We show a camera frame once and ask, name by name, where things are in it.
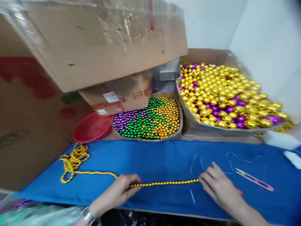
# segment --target left hand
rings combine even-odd
[[[129,185],[140,183],[141,180],[137,174],[120,175],[104,193],[91,203],[90,213],[93,217],[99,218],[108,210],[121,206],[141,189],[141,186],[129,188]]]

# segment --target gold bead necklace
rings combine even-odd
[[[112,172],[102,172],[102,171],[77,171],[79,166],[82,164],[82,162],[89,159],[90,154],[87,152],[88,146],[84,145],[82,143],[76,144],[71,152],[70,155],[63,155],[60,158],[60,161],[63,161],[64,163],[64,173],[61,176],[61,182],[63,184],[68,183],[72,180],[72,178],[75,176],[75,174],[108,174],[114,177],[115,179],[118,178],[117,174]],[[67,173],[70,173],[69,179],[66,179]],[[151,186],[158,186],[158,185],[179,185],[179,184],[190,184],[190,183],[196,183],[199,182],[199,179],[193,179],[193,180],[183,180],[183,181],[164,181],[164,182],[153,182],[148,184],[133,184],[129,187],[151,187]]]

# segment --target pink handle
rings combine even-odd
[[[274,191],[274,188],[268,184],[266,184],[265,182],[258,180],[257,178],[251,176],[250,174],[245,173],[245,178],[252,181],[253,183],[267,189],[268,191]]]

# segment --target plastic bag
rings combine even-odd
[[[0,216],[0,226],[74,226],[83,207],[63,208],[41,205],[20,208]]]

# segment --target white wall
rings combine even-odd
[[[263,92],[301,121],[301,12],[296,4],[248,0],[229,48]]]
[[[184,9],[189,48],[227,49],[246,0],[167,0]]]

